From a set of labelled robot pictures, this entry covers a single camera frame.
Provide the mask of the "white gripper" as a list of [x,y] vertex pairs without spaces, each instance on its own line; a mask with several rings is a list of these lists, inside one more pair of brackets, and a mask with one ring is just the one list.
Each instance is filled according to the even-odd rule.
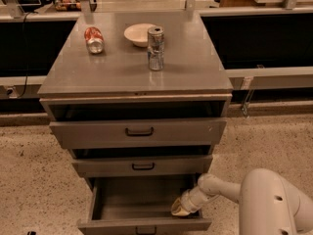
[[219,194],[218,190],[204,189],[196,186],[185,191],[171,206],[171,214],[174,216],[187,216],[200,210],[211,198]]

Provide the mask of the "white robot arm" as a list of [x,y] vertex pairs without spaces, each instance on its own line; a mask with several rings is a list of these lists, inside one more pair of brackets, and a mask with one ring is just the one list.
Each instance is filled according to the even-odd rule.
[[257,168],[240,183],[202,174],[171,207],[174,216],[199,211],[209,199],[223,196],[239,205],[240,235],[300,235],[313,230],[313,201],[280,174]]

